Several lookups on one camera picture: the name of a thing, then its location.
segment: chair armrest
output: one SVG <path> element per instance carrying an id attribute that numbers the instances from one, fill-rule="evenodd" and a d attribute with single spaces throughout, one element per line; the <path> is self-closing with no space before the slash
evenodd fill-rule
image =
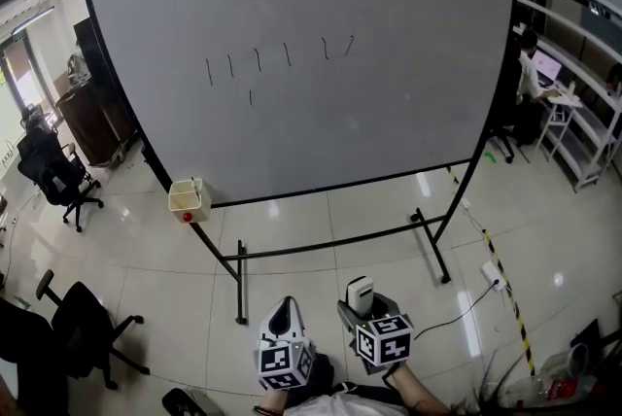
<path id="1" fill-rule="evenodd" d="M 35 296 L 38 300 L 41 300 L 41 297 L 46 293 L 48 287 L 50 286 L 50 281 L 54 277 L 54 273 L 51 269 L 46 271 L 46 274 L 43 275 L 41 281 L 39 282 L 39 286 L 37 287 L 37 291 L 35 292 Z"/>
<path id="2" fill-rule="evenodd" d="M 66 145 L 64 145 L 62 147 L 63 150 L 67 149 L 67 156 L 71 156 L 76 152 L 76 144 L 71 142 L 71 143 L 67 143 Z"/>

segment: person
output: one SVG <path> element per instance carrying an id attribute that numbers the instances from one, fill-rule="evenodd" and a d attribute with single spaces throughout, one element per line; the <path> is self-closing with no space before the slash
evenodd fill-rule
<path id="1" fill-rule="evenodd" d="M 606 90 L 611 93 L 615 93 L 619 96 L 620 89 L 618 89 L 622 85 L 622 63 L 616 63 L 611 70 L 609 71 L 609 75 L 606 78 Z"/>
<path id="2" fill-rule="evenodd" d="M 521 77 L 516 91 L 516 109 L 512 112 L 514 129 L 512 136 L 518 146 L 531 145 L 539 135 L 543 107 L 539 100 L 559 96 L 557 89 L 544 89 L 537 79 L 536 65 L 532 57 L 537 50 L 537 36 L 532 30 L 525 30 L 520 37 L 518 61 Z"/>
<path id="3" fill-rule="evenodd" d="M 537 50 L 537 35 L 532 30 L 525 30 L 520 38 L 521 54 L 519 61 L 523 67 L 523 75 L 518 86 L 517 102 L 523 100 L 524 94 L 529 94 L 532 99 L 544 99 L 551 96 L 560 96 L 557 89 L 544 89 L 537 81 L 536 65 L 532 61 Z"/>
<path id="4" fill-rule="evenodd" d="M 265 416 L 402 416 L 451 414 L 417 379 L 406 363 L 391 369 L 394 390 L 341 383 L 332 387 L 334 369 L 323 354 L 313 363 L 309 383 L 288 392 L 268 390 L 255 412 Z"/>

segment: black whiteboard stand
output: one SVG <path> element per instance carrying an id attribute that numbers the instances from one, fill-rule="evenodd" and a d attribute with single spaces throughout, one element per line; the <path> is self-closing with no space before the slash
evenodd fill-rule
<path id="1" fill-rule="evenodd" d="M 468 169 L 466 170 L 465 177 L 463 178 L 463 181 L 459 184 L 458 190 L 456 191 L 456 194 L 454 195 L 454 198 L 452 199 L 451 204 L 449 205 L 449 209 L 443 216 L 437 216 L 434 218 L 426 219 L 423 213 L 421 212 L 421 209 L 417 208 L 415 210 L 415 213 L 412 216 L 410 216 L 409 225 L 401 225 L 401 226 L 394 227 L 391 229 L 385 229 L 384 231 L 377 231 L 374 233 L 363 234 L 360 236 L 353 236 L 351 238 L 343 238 L 341 240 L 329 241 L 329 242 L 324 242 L 324 243 L 316 243 L 314 245 L 305 245 L 303 247 L 293 247 L 289 249 L 272 250 L 269 252 L 259 252 L 256 254 L 247 253 L 247 249 L 243 245 L 242 241 L 238 240 L 237 254 L 232 255 L 232 256 L 223 256 L 223 254 L 221 254 L 218 248 L 214 245 L 212 240 L 210 240 L 209 236 L 207 236 L 203 228 L 197 223 L 191 223 L 190 226 L 192 227 L 192 229 L 194 229 L 194 231 L 196 232 L 198 237 L 201 239 L 201 241 L 203 241 L 203 243 L 207 246 L 210 252 L 214 255 L 216 260 L 226 269 L 226 271 L 237 282 L 237 317 L 235 319 L 235 322 L 238 325 L 248 325 L 248 319 L 246 318 L 246 315 L 245 315 L 245 302 L 246 302 L 245 300 L 246 289 L 245 289 L 245 279 L 244 279 L 245 274 L 243 272 L 243 267 L 242 267 L 244 260 L 288 256 L 291 254 L 301 254 L 303 252 L 312 252 L 314 250 L 327 249 L 331 247 L 340 247 L 342 245 L 351 245 L 353 243 L 358 243 L 358 242 L 365 241 L 365 240 L 382 238 L 383 236 L 389 236 L 391 234 L 409 231 L 412 229 L 416 229 L 417 227 L 422 227 L 424 229 L 426 236 L 430 240 L 432 250 L 434 252 L 434 255 L 436 256 L 436 259 L 438 260 L 438 265 L 440 266 L 440 270 L 442 272 L 440 282 L 442 284 L 449 283 L 451 281 L 451 276 L 449 275 L 447 266 L 445 265 L 443 257 L 438 250 L 437 243 L 441 235 L 443 234 L 443 231 L 447 228 L 447 225 L 451 221 L 451 218 L 454 215 L 454 212 L 458 208 L 458 204 L 460 203 L 463 195 L 465 194 L 465 191 L 467 190 L 468 182 L 470 181 L 470 178 L 472 177 L 473 172 L 475 171 L 475 167 L 477 166 L 477 160 L 481 157 L 484 144 L 485 144 L 485 140 L 483 142 L 480 141 L 480 144 L 478 145 L 478 148 L 476 149 L 476 152 L 475 152 L 476 155 L 470 160 L 468 164 Z M 430 225 L 433 225 L 436 223 L 440 223 L 440 227 L 438 228 L 435 234 L 432 234 L 432 231 L 430 230 Z M 237 270 L 234 270 L 230 264 L 230 262 L 234 260 L 237 262 Z"/>

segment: tiled floor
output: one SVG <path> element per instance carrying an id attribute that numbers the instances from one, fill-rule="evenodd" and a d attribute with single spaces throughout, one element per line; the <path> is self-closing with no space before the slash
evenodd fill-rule
<path id="1" fill-rule="evenodd" d="M 145 317 L 144 325 L 126 331 L 118 347 L 153 375 L 141 376 L 114 362 L 120 383 L 115 393 L 104 389 L 97 370 L 88 379 L 71 380 L 74 416 L 164 414 L 162 396 L 187 385 L 206 390 L 227 414 L 250 414 L 261 394 L 252 351 L 259 321 L 275 302 L 285 295 L 297 299 L 309 336 L 330 355 L 338 378 L 378 384 L 346 347 L 349 334 L 336 314 L 346 284 L 361 275 L 372 277 L 376 291 L 395 299 L 416 331 L 450 321 L 488 286 L 480 267 L 491 256 L 477 228 L 481 224 L 493 235 L 538 368 L 594 318 L 603 334 L 618 327 L 611 296 L 622 289 L 622 184 L 611 171 L 575 194 L 559 165 L 542 154 L 526 149 L 534 157 L 531 164 L 518 155 L 507 165 L 491 151 L 501 161 L 483 157 L 466 192 L 477 223 L 460 209 L 440 239 L 453 278 L 448 285 L 439 282 L 422 230 L 249 260 L 249 326 L 238 326 L 233 280 L 194 233 L 167 212 L 165 193 L 135 149 L 115 171 L 93 171 L 106 206 L 85 211 L 82 234 L 63 225 L 62 209 L 41 196 L 25 204 L 7 235 L 13 247 L 6 296 L 18 295 L 51 318 L 51 302 L 34 296 L 50 268 L 59 295 L 80 280 L 117 321 L 129 314 Z M 455 167 L 461 179 L 465 170 L 465 165 Z M 447 171 L 438 170 L 218 209 L 203 226 L 226 255 L 236 252 L 238 239 L 251 253 L 277 250 L 404 225 L 416 207 L 427 217 L 441 215 L 456 188 Z M 8 254 L 0 254 L 0 269 L 6 269 Z M 408 363 L 439 397 L 457 403 L 472 397 L 495 351 L 496 377 L 522 351 L 511 306 L 500 293 L 488 294 L 457 323 L 423 335 Z M 511 378 L 527 375 L 523 359 Z"/>

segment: marker cube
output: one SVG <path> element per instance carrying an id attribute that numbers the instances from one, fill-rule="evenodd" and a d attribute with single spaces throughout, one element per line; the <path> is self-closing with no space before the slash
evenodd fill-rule
<path id="1" fill-rule="evenodd" d="M 274 390 L 307 384 L 313 356 L 304 342 L 292 342 L 259 350 L 259 378 Z"/>
<path id="2" fill-rule="evenodd" d="M 373 365 L 408 359 L 413 328 L 406 314 L 357 325 L 357 353 Z"/>

